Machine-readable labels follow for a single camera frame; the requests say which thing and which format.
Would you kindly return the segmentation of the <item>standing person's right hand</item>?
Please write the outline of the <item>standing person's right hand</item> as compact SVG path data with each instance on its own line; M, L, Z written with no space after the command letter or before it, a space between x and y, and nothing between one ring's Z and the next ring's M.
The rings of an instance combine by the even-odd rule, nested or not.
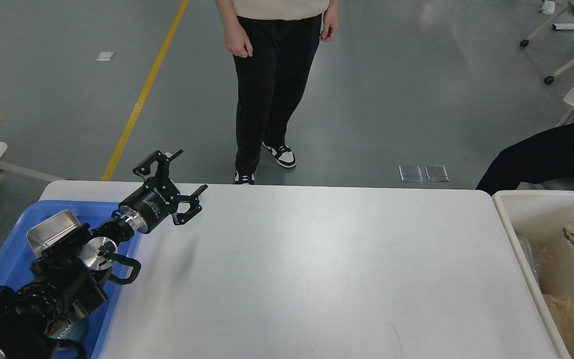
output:
M253 46L248 35L239 23L232 22L224 25L225 47L236 57L249 58L253 56Z

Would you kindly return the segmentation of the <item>standing person's left hand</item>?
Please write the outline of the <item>standing person's left hand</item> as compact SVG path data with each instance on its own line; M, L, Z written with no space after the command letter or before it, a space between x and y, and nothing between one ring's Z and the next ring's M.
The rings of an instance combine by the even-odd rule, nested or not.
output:
M322 25L319 40L322 42L333 41L339 29L339 9L337 5L330 4L325 10L322 17Z

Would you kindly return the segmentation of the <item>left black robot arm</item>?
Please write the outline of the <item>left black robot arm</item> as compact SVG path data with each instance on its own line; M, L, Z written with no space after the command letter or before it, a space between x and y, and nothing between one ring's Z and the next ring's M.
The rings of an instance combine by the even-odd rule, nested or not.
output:
M127 285L137 279L142 266L120 254L120 244L152 232L168 216L183 225L202 209L207 185L182 195L169 178L169 164L177 157L148 155L134 168L143 184L95 228L62 210L28 230L33 278L18 290L0 286L1 359L51 359L59 351L87 356L82 342L59 338L56 331L102 306L109 298L107 282Z

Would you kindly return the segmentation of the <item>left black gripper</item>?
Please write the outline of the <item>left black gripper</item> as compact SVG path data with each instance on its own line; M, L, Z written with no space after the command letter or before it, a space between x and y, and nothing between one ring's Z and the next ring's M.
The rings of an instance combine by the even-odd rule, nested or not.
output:
M128 195L118 208L119 216L133 230L148 234L169 214L174 225L184 225L202 210L199 197L209 188L207 184L199 186L191 195L181 195L169 178L169 164L182 153L182 149L173 154L157 150L134 167L134 174L143 179L144 186ZM157 167L151 177L153 163L157 163ZM188 204L189 208L178 213L179 204Z

